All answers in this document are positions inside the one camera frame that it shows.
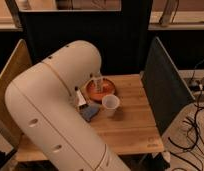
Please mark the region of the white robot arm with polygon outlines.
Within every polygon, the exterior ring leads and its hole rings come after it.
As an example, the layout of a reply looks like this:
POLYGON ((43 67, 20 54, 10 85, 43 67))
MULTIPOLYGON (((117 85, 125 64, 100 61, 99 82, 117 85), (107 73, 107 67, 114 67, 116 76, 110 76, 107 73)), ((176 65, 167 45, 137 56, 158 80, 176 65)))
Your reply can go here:
POLYGON ((77 111, 76 90, 100 67, 98 49, 74 41, 18 75, 6 89, 12 118, 59 171, 130 171, 77 111))

